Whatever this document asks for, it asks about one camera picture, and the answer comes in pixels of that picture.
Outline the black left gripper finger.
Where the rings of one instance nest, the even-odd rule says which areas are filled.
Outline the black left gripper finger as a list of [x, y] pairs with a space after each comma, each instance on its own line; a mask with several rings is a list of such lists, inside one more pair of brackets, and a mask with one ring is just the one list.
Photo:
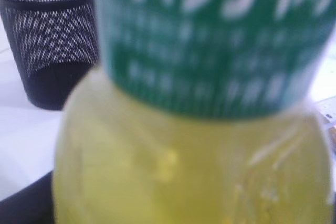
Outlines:
[[1, 223], [55, 223], [52, 175], [1, 200]]

